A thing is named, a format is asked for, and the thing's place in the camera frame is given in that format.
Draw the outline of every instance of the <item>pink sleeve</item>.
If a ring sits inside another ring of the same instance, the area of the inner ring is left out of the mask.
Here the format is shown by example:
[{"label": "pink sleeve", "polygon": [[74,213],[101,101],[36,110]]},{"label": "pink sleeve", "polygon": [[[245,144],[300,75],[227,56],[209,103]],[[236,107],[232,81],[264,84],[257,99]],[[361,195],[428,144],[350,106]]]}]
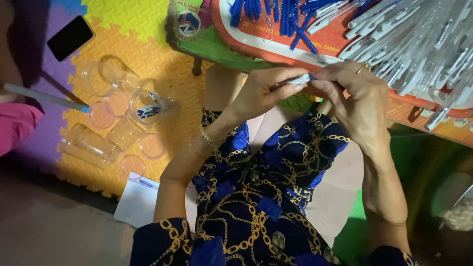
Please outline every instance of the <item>pink sleeve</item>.
[{"label": "pink sleeve", "polygon": [[38,108],[30,105],[0,103],[0,156],[25,140],[43,115]]}]

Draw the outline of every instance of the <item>black phone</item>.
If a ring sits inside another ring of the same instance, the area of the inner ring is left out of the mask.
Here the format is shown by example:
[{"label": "black phone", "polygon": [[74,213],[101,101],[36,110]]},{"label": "black phone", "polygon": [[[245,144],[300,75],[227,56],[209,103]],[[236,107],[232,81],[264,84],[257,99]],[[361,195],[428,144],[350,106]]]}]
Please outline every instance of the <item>black phone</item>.
[{"label": "black phone", "polygon": [[85,18],[77,16],[48,41],[54,57],[61,62],[95,37]]}]

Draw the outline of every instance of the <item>puzzle mat tile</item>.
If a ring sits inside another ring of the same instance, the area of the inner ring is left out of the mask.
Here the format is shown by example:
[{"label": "puzzle mat tile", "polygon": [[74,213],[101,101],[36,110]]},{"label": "puzzle mat tile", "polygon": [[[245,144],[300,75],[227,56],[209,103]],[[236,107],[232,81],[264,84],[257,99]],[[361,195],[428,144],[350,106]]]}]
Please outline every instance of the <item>puzzle mat tile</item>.
[{"label": "puzzle mat tile", "polygon": [[[66,98],[64,93],[72,91],[69,77],[75,74],[76,68],[70,58],[58,62],[46,41],[76,16],[85,14],[87,6],[81,6],[80,0],[54,0],[49,4],[42,0],[14,1],[13,5],[18,19],[12,27],[11,40],[25,86]],[[62,119],[65,108],[51,103],[43,103],[41,107],[45,116],[13,153],[25,165],[51,174],[61,157],[56,146],[61,139],[60,129],[67,127],[67,121]]]},{"label": "puzzle mat tile", "polygon": [[[77,67],[77,74],[91,61],[103,61],[123,70],[131,70],[143,79],[146,90],[154,90],[163,97],[171,97],[180,103],[179,112],[174,119],[168,119],[153,127],[155,133],[166,140],[168,154],[159,160],[147,160],[141,154],[139,143],[135,143],[124,155],[134,154],[146,163],[145,176],[159,181],[159,177],[170,161],[170,157],[198,131],[201,120],[203,103],[204,74],[192,75],[193,58],[171,50],[169,46],[159,47],[154,38],[147,42],[138,39],[138,33],[130,30],[123,35],[119,25],[110,23],[110,29],[102,27],[99,18],[91,18],[91,26],[96,38],[84,47],[80,57],[73,58],[72,63]],[[209,63],[204,62],[205,70]],[[89,95],[82,86],[78,75],[71,77],[74,94],[87,104],[92,104],[100,98]],[[111,128],[97,130],[92,128],[84,113],[69,110],[63,113],[71,128],[76,123],[82,123],[93,129],[101,136],[106,136]],[[68,130],[62,129],[61,135]],[[57,162],[57,175],[77,186],[86,186],[92,191],[102,191],[104,196],[121,195],[126,185],[118,166],[121,158],[102,170],[83,162],[75,157],[63,154]]]},{"label": "puzzle mat tile", "polygon": [[82,0],[82,4],[88,6],[85,18],[89,22],[92,17],[98,17],[102,20],[102,27],[110,29],[110,23],[118,24],[124,35],[132,29],[138,32],[136,37],[139,40],[147,42],[151,36],[159,47],[166,46],[164,22],[168,0]]}]

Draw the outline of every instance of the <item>bracelet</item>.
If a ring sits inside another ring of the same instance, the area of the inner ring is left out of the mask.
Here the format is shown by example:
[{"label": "bracelet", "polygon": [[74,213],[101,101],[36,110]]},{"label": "bracelet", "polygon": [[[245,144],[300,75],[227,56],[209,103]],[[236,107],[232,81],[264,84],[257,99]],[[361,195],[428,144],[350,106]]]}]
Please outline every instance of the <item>bracelet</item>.
[{"label": "bracelet", "polygon": [[194,149],[194,147],[192,146],[192,139],[189,141],[189,149],[191,149],[192,153],[193,153],[195,156],[197,156],[197,157],[199,157],[199,158],[202,158],[202,159],[206,159],[206,157],[202,156],[200,153],[198,153],[198,152]]},{"label": "bracelet", "polygon": [[199,130],[201,132],[202,137],[204,137],[205,143],[207,143],[207,145],[211,145],[212,147],[217,149],[219,148],[213,143],[213,139],[207,134],[207,132],[205,132],[205,129],[203,128],[202,124],[199,125]]}]

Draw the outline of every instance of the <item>chain print fabric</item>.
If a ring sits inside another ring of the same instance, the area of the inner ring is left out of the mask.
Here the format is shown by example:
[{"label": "chain print fabric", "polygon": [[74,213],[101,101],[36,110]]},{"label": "chain print fabric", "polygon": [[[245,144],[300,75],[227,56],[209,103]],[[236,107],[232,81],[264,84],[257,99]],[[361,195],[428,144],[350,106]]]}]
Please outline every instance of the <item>chain print fabric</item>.
[{"label": "chain print fabric", "polygon": [[[349,138],[316,104],[271,136],[253,157],[248,125],[230,132],[193,179],[195,239],[183,218],[139,228],[131,265],[341,265],[304,208]],[[204,110],[202,125],[218,112]],[[369,265],[385,260],[415,265],[404,252],[378,248]]]}]

